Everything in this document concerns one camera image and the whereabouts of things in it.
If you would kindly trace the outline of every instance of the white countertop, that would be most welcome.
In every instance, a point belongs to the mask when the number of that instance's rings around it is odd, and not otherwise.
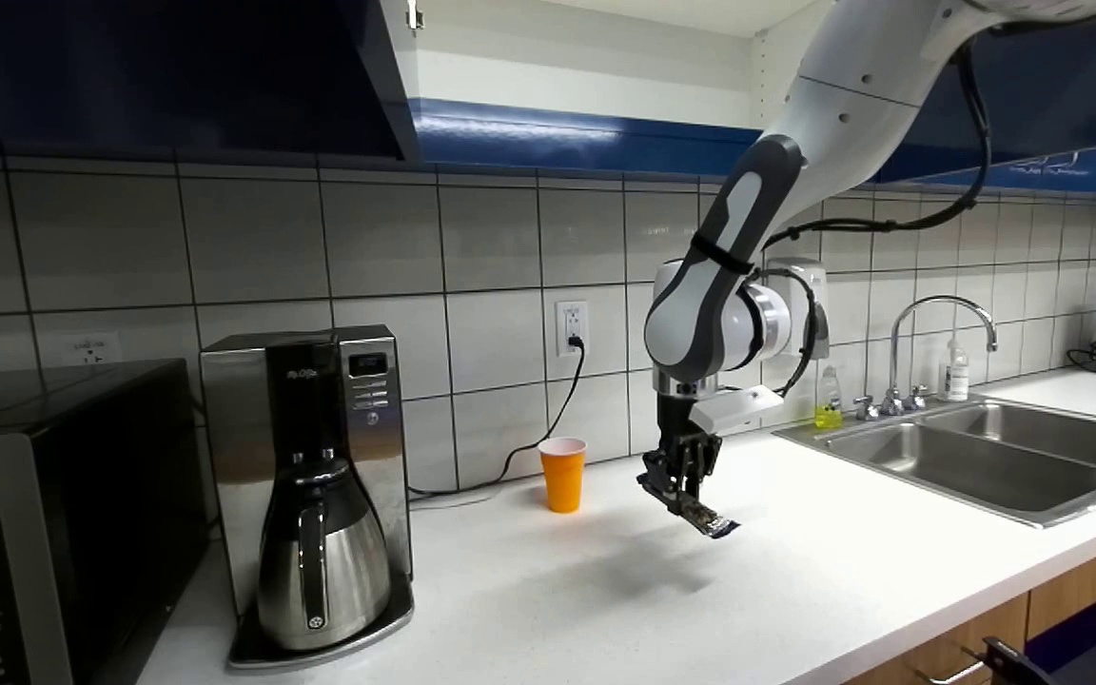
[[[1096,416],[1091,373],[994,397]],[[703,504],[742,521],[703,540],[635,483],[586,472],[571,516],[542,483],[416,506],[416,622],[339,661],[223,674],[221,562],[197,571],[143,685],[594,685],[845,681],[1096,556],[1096,510],[1055,529],[759,435],[727,442]]]

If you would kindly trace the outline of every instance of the stainless steel sink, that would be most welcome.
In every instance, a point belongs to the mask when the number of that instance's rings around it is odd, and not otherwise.
[[[1050,416],[991,401],[974,403],[969,412],[934,416],[925,420],[925,425],[944,425],[1096,463],[1096,421],[1077,416]]]
[[[1030,527],[1064,521],[1096,504],[1096,421],[1059,412],[948,403],[793,436]]]

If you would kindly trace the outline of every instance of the orange cup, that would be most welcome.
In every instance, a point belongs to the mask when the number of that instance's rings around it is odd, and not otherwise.
[[[547,483],[547,510],[575,515],[582,506],[586,442],[547,436],[542,442],[542,469]]]

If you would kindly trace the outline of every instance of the coffee maker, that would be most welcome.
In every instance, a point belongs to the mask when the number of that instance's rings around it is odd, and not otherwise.
[[[323,661],[410,615],[389,327],[232,336],[203,354],[238,633],[232,669]]]

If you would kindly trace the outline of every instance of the coffee carafe handle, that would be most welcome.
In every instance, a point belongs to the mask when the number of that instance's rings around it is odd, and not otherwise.
[[[301,529],[301,573],[304,573],[304,612],[307,612],[307,629],[321,633],[323,629],[323,495],[315,495],[313,506],[301,510],[298,516]]]

